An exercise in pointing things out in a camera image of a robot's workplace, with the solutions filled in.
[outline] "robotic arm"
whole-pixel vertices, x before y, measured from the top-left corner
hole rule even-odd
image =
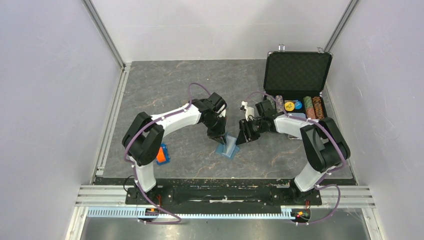
[[[189,108],[186,105],[172,111],[149,116],[145,112],[139,113],[125,136],[122,145],[126,148],[136,133],[149,122],[160,119],[153,123],[134,141],[128,151],[127,159],[133,161],[140,176],[141,187],[145,192],[151,190],[156,185],[153,172],[154,160],[161,147],[162,139],[166,135],[189,125],[203,123],[207,127],[207,136],[221,144],[226,144],[225,125],[227,121],[227,104],[217,93],[212,93],[206,99],[194,99]]]
[[[316,182],[328,170],[334,169],[342,163],[335,147],[327,141],[327,136],[314,124],[290,118],[277,113],[269,100],[256,105],[258,117],[254,116],[254,109],[242,102],[241,110],[245,111],[246,119],[239,121],[240,132],[236,145],[259,139],[261,133],[273,132],[289,134],[302,139],[308,163],[302,172],[291,181],[290,188],[294,198],[305,196],[314,188]],[[322,125],[333,137],[340,148],[344,159],[350,157],[351,152],[336,123],[330,117],[313,120]]]

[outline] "vertical metal post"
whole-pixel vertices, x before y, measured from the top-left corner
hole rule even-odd
[[[357,7],[360,0],[350,0],[349,4],[347,5],[346,9],[344,10],[343,15],[341,16],[340,20],[337,23],[337,26],[335,27],[334,31],[332,32],[332,35],[330,39],[327,42],[327,45],[325,45],[324,52],[330,52],[333,48],[334,44],[336,43],[337,39],[340,36],[340,33],[345,28],[346,23],[348,22],[349,18],[351,17],[353,11]]]
[[[98,31],[100,32],[101,37],[106,42],[107,46],[109,47],[113,57],[116,60],[116,63],[121,67],[123,70],[125,68],[125,62],[122,59],[121,55],[118,52],[117,47],[115,46],[114,42],[112,41],[111,36],[109,35],[108,31],[106,30],[105,25],[102,22],[102,19],[99,16],[99,13],[97,12],[96,8],[94,7],[94,4],[91,0],[82,0],[82,3],[84,3],[85,8],[87,9],[88,13],[91,16],[91,19],[93,20],[95,26],[97,27]]]

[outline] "orange object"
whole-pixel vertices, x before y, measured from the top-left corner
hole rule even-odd
[[[162,149],[162,147],[159,148],[159,152],[157,153],[156,159],[157,159],[157,162],[158,163],[163,163],[163,162],[165,162],[167,160],[167,158],[165,157],[164,150]]]

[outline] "black foam padding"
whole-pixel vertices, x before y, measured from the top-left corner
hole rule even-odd
[[[266,61],[264,90],[271,95],[312,95],[324,89],[330,53],[272,52]]]

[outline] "wall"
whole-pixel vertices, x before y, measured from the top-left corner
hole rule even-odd
[[[0,36],[0,239],[64,239],[120,70],[79,0],[2,1]]]
[[[354,169],[388,239],[422,239],[424,2],[361,1],[332,52],[327,86]]]
[[[265,59],[325,47],[349,0],[93,0],[127,62]]]

